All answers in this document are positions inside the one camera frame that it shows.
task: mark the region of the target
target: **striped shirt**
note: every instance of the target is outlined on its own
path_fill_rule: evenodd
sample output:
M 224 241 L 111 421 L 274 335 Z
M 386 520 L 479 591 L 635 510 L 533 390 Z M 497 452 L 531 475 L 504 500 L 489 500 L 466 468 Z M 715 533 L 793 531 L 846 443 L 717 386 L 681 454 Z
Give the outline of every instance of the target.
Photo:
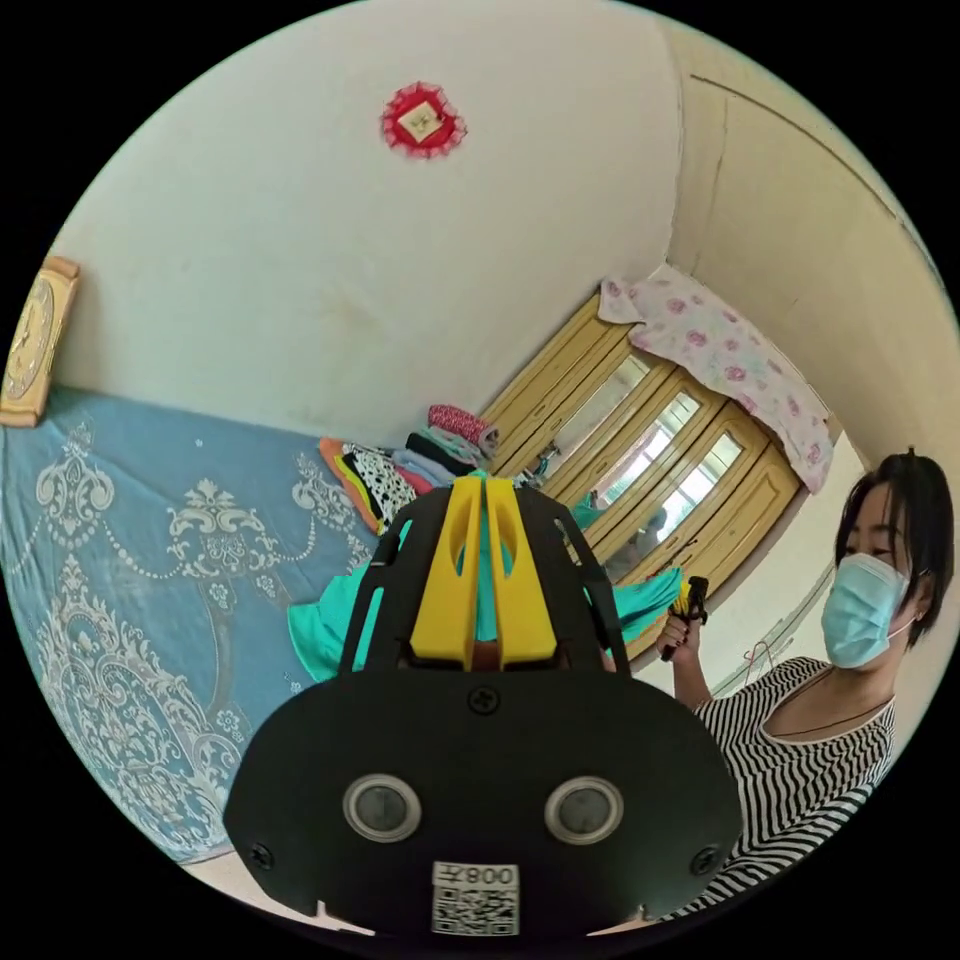
M 861 726 L 824 740 L 796 743 L 765 732 L 777 706 L 827 666 L 808 657 L 786 660 L 732 696 L 697 708 L 737 780 L 743 833 L 703 895 L 671 917 L 720 903 L 812 853 L 887 772 L 893 701 Z

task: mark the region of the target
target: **wardrobe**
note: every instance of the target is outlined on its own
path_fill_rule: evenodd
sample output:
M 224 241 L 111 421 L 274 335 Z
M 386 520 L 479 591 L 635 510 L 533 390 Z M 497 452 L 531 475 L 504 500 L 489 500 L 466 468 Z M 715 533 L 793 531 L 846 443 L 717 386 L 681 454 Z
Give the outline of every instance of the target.
M 672 566 L 715 592 L 800 489 L 779 440 L 684 369 L 638 351 L 592 297 L 483 412 L 491 472 L 529 471 L 614 583 Z M 637 657 L 654 624 L 628 647 Z

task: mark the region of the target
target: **face mask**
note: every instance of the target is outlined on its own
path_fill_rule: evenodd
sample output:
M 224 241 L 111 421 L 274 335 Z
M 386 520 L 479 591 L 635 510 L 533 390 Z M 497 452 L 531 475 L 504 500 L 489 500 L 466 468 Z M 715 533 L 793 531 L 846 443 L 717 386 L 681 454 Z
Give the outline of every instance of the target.
M 834 666 L 862 667 L 890 649 L 890 640 L 913 622 L 890 633 L 908 586 L 907 578 L 893 567 L 865 553 L 840 562 L 820 618 Z

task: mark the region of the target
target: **pink floral fabric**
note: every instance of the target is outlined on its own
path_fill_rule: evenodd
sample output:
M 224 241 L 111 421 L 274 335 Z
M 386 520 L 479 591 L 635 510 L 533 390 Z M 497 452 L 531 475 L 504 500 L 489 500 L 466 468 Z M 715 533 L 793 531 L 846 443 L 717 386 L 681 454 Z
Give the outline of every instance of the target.
M 706 287 L 669 267 L 649 280 L 607 278 L 601 320 L 633 325 L 638 349 L 684 367 L 705 387 L 739 403 L 783 441 L 790 465 L 812 493 L 833 459 L 827 411 L 782 355 Z

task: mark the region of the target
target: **wooden clock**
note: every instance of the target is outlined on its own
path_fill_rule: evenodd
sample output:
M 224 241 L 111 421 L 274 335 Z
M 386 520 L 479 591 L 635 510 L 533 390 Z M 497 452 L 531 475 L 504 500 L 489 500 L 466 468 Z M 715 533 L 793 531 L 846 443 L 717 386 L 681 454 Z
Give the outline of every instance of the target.
M 50 392 L 53 356 L 80 277 L 80 267 L 47 257 L 13 337 L 0 388 L 0 425 L 35 427 Z

